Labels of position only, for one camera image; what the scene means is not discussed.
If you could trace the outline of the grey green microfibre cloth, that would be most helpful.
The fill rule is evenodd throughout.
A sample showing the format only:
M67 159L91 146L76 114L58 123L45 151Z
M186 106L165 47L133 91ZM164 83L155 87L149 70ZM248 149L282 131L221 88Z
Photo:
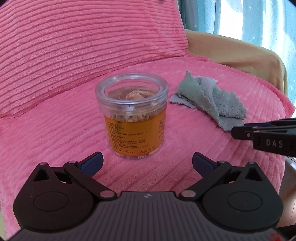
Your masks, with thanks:
M215 79L193 76L189 71L170 102L207 113L226 132L243 126L247 118L247 109L234 92L221 90Z

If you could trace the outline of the clear jar with orange label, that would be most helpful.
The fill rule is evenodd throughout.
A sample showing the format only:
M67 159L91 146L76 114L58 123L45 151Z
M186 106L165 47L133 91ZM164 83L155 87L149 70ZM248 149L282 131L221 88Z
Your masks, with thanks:
M164 141L169 84L157 75L124 73L95 87L111 149L125 158L144 158Z

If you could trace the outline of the blue grey curtain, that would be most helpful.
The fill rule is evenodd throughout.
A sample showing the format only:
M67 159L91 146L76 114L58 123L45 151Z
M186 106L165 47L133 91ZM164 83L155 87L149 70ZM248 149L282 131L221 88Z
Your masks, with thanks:
M295 56L295 1L179 1L184 27Z

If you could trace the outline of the pink corduroy seat cover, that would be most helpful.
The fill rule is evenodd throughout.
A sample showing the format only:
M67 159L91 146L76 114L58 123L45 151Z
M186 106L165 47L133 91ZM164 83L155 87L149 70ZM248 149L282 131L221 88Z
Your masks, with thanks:
M176 92L187 71L213 78L221 89L235 92L247 109L249 123L289 118L295 110L268 82L200 57L175 57L121 69L121 73L165 78L170 94ZM104 165L95 178L116 192L182 191L200 179L192 168L195 152L234 166L256 161L274 188L280 188L283 156L254 150L251 142L233 139L207 114L183 105L168 104L164 142L155 154L134 160L114 154L95 97L100 81L93 79L20 116L1 119L1 208L8 237L19 230L13 214L15 197L38 163L62 166L96 151L102 152Z

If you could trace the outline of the pink corduroy back cushion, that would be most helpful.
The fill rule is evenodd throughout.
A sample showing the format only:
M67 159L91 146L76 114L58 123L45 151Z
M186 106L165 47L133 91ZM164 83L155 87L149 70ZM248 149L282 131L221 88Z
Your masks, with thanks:
M184 56L176 1L5 1L1 117L138 63Z

